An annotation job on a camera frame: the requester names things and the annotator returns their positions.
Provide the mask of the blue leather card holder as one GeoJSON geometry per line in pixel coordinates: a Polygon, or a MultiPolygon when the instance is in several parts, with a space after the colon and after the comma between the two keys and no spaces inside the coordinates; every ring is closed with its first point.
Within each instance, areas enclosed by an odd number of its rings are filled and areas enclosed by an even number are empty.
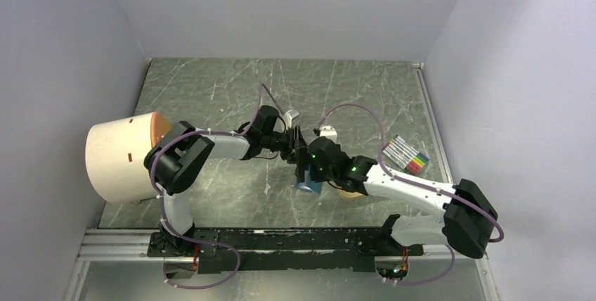
{"type": "Polygon", "coordinates": [[[294,187],[299,189],[300,191],[304,191],[307,193],[311,193],[311,194],[316,194],[316,195],[320,195],[322,188],[323,188],[323,183],[322,182],[316,182],[311,178],[311,173],[310,171],[306,170],[304,172],[304,180],[303,181],[297,181],[294,184],[294,187]]]}

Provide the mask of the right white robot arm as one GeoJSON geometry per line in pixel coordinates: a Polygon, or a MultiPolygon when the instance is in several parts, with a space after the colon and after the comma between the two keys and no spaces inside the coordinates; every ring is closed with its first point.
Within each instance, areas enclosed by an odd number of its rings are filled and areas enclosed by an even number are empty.
{"type": "Polygon", "coordinates": [[[421,217],[392,217],[380,234],[381,249],[395,255],[410,245],[449,245],[480,259],[492,242],[498,213],[476,183],[442,183],[389,169],[379,160],[348,156],[341,146],[318,137],[296,151],[297,180],[335,183],[341,190],[397,200],[423,212],[421,217]]]}

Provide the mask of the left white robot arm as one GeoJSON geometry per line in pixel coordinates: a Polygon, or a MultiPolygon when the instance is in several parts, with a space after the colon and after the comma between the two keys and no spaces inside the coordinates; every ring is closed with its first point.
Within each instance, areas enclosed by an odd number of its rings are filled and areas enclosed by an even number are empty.
{"type": "Polygon", "coordinates": [[[307,149],[300,128],[284,122],[278,132],[277,122],[284,119],[269,105],[230,132],[198,129],[180,121],[146,155],[143,164],[160,202],[160,235],[175,255],[187,255],[197,245],[187,191],[208,160],[251,160],[267,150],[289,164],[299,164],[300,153],[307,149]]]}

